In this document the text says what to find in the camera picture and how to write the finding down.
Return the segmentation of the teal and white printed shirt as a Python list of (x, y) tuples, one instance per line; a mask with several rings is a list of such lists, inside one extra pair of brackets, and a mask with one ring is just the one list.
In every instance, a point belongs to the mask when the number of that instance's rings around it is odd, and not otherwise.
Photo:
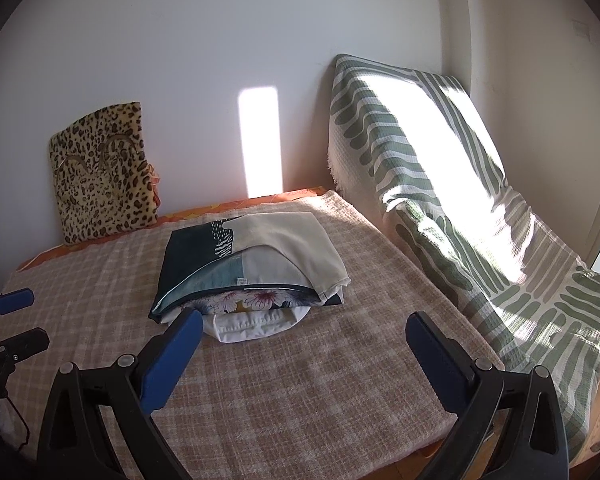
[(331, 306), (350, 283), (314, 214), (243, 214), (171, 233), (149, 317), (166, 323), (185, 307), (226, 315)]

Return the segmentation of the green white patterned throw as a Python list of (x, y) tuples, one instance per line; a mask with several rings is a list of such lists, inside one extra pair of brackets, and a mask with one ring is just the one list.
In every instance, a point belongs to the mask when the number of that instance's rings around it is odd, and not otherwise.
[(600, 274), (508, 183), (460, 82), (336, 56), (328, 164), (338, 192), (418, 264), (508, 370), (550, 371), (578, 458), (600, 385)]

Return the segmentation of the orange floral bed sheet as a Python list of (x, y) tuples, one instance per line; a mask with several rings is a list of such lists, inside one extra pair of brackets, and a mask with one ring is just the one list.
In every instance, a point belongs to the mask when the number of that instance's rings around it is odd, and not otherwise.
[[(302, 198), (321, 196), (325, 193), (326, 188), (323, 188), (322, 186), (316, 186), (315, 188), (300, 188), (300, 190), (288, 191), (275, 195), (246, 198), (245, 200), (234, 200), (234, 202), (225, 202), (204, 207), (190, 208), (174, 212), (173, 214), (165, 214), (164, 216), (159, 216), (154, 224), (148, 226), (148, 229), (155, 229), (158, 228), (158, 226), (163, 226), (164, 224), (168, 223), (174, 223), (183, 220), (192, 220), (204, 216), (205, 214), (220, 214), (221, 212), (229, 210), (245, 209), (248, 207), (263, 204), (279, 204), (286, 202), (294, 202), (295, 200), (301, 200)], [(25, 270), (29, 270), (31, 268), (34, 268), (35, 266), (39, 266), (40, 264), (46, 261), (57, 259), (65, 255), (72, 254), (73, 252), (80, 252), (81, 250), (84, 250), (85, 248), (90, 246), (102, 245), (109, 242), (113, 242), (114, 240), (117, 240), (118, 238), (125, 235), (126, 232), (108, 235), (105, 237), (98, 238), (97, 240), (87, 240), (86, 242), (81, 242), (79, 244), (74, 245), (58, 245), (50, 249), (44, 250), (44, 252), (40, 252), (35, 257), (21, 263), (20, 266), (18, 266), (18, 268), (16, 269), (16, 271), (22, 272)]]

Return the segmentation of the white garment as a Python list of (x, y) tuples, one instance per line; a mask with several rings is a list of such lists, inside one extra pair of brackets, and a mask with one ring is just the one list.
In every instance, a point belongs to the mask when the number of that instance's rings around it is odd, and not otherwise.
[(311, 311), (292, 307), (253, 312), (204, 315), (204, 333), (222, 344), (257, 340), (291, 330)]

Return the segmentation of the leopard print cushion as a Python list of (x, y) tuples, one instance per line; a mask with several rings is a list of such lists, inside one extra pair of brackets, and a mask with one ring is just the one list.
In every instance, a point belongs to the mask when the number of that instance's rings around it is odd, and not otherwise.
[(138, 101), (94, 110), (48, 144), (62, 238), (67, 245), (132, 232), (158, 219)]

